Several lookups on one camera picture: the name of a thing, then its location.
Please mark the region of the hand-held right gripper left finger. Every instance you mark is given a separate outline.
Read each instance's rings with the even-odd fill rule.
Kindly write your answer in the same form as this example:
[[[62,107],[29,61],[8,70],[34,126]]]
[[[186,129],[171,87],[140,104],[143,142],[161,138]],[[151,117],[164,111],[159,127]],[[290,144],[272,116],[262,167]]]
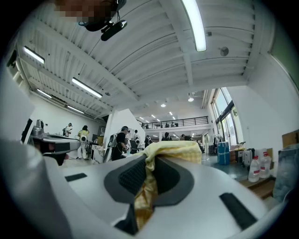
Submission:
[[[71,235],[135,235],[138,232],[135,194],[119,177],[138,170],[145,155],[97,165],[60,168],[53,158],[44,159],[50,191]]]

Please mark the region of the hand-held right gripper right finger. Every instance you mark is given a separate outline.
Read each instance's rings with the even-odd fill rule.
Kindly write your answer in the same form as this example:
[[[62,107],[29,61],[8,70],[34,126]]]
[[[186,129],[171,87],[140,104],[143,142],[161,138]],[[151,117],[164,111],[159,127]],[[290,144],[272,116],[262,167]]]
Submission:
[[[155,208],[145,236],[258,236],[258,224],[268,209],[252,191],[213,167],[170,157],[159,160],[186,169],[194,186],[177,205]],[[235,195],[257,221],[241,229],[220,198],[224,193]]]

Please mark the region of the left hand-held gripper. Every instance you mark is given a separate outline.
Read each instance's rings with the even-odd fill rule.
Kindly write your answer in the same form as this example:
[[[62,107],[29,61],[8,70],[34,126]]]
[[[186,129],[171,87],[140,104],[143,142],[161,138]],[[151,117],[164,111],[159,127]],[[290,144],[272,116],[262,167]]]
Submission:
[[[36,121],[30,133],[30,145],[34,146],[41,154],[54,158],[59,166],[63,165],[67,153],[80,147],[78,139],[59,135],[46,134],[41,120]]]

